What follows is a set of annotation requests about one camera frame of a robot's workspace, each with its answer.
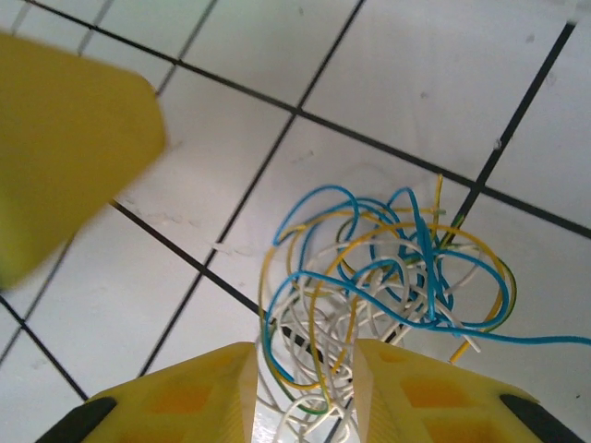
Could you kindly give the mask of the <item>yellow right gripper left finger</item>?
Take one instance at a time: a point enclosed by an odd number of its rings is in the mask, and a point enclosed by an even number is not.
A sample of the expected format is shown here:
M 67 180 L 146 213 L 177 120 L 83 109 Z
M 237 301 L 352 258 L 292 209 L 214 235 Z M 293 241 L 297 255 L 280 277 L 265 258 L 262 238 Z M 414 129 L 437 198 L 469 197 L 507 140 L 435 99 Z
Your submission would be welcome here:
M 237 342 L 109 388 L 39 443 L 251 443 L 257 351 Z

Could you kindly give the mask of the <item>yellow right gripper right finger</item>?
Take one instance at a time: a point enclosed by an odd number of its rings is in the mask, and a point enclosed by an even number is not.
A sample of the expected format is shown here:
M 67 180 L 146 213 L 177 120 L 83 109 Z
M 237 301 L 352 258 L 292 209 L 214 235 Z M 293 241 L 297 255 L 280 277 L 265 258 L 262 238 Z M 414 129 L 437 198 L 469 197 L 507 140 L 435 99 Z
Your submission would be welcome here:
M 360 443 L 584 443 L 513 385 L 373 339 L 358 339 Z

